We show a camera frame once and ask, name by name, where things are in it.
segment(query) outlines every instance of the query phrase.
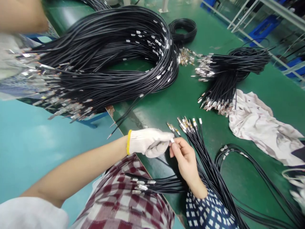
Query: white sleeve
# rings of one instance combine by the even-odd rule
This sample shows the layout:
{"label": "white sleeve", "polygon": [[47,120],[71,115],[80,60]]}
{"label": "white sleeve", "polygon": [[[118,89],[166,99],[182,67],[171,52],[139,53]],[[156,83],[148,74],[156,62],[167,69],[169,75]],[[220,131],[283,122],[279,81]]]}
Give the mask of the white sleeve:
{"label": "white sleeve", "polygon": [[1,229],[67,229],[68,214],[38,197],[18,197],[0,204]]}

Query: yellow glove cuff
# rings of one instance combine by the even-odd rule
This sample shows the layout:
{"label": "yellow glove cuff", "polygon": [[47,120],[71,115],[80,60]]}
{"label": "yellow glove cuff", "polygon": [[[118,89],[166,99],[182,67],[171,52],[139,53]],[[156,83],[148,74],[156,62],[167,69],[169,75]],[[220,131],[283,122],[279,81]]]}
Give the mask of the yellow glove cuff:
{"label": "yellow glove cuff", "polygon": [[130,155],[130,153],[129,153],[129,145],[130,145],[129,142],[130,142],[131,131],[132,131],[132,130],[130,130],[130,131],[128,132],[127,148],[126,148],[127,155]]}

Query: teal floor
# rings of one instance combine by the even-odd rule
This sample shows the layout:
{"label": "teal floor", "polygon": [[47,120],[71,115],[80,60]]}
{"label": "teal floor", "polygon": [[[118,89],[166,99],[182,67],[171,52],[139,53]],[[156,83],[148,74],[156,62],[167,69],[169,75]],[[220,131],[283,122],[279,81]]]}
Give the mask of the teal floor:
{"label": "teal floor", "polygon": [[[49,121],[50,113],[19,101],[0,101],[0,203],[18,197],[47,172],[87,150],[121,136],[108,115],[91,129],[62,117]],[[63,205],[70,225],[81,212],[92,190],[92,182]],[[175,220],[175,229],[183,228]]]}

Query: white cloth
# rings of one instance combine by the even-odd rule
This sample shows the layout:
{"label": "white cloth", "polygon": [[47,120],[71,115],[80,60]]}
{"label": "white cloth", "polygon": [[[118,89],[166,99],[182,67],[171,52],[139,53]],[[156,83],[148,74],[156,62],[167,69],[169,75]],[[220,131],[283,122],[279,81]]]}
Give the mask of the white cloth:
{"label": "white cloth", "polygon": [[66,229],[68,214],[38,197],[18,197],[0,204],[1,229]]}
{"label": "white cloth", "polygon": [[22,42],[17,36],[0,33],[0,80],[16,75],[22,71],[22,68],[13,65],[14,63],[17,64],[15,59],[16,55],[8,54],[5,51],[5,49],[19,51],[20,46],[22,46]]}
{"label": "white cloth", "polygon": [[303,148],[298,138],[304,136],[291,125],[277,121],[272,110],[256,94],[236,91],[233,109],[229,112],[229,127],[241,139],[252,140],[258,148],[284,165],[304,165],[305,162],[291,154]]}
{"label": "white cloth", "polygon": [[129,153],[142,153],[149,158],[158,157],[165,153],[173,133],[162,132],[159,129],[147,128],[132,130],[129,140]]}

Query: person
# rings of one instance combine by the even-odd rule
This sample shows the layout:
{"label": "person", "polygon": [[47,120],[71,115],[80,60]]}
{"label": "person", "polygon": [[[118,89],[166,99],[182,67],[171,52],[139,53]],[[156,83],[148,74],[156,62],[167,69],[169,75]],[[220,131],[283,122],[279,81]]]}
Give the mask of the person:
{"label": "person", "polygon": [[59,165],[21,196],[0,204],[0,228],[67,228],[66,199],[93,183],[84,210],[71,228],[172,228],[174,213],[160,194],[132,194],[136,183],[125,173],[149,178],[135,152],[158,157],[170,146],[189,186],[186,216],[191,228],[236,228],[234,217],[201,181],[194,149],[183,139],[158,129],[129,131],[109,144]]}
{"label": "person", "polygon": [[39,45],[22,34],[48,28],[41,0],[0,0],[0,99],[31,97],[36,92],[35,87],[18,80],[24,68],[7,50],[19,53],[21,48]]}
{"label": "person", "polygon": [[0,12],[2,33],[38,33],[49,28],[41,0],[0,0]]}

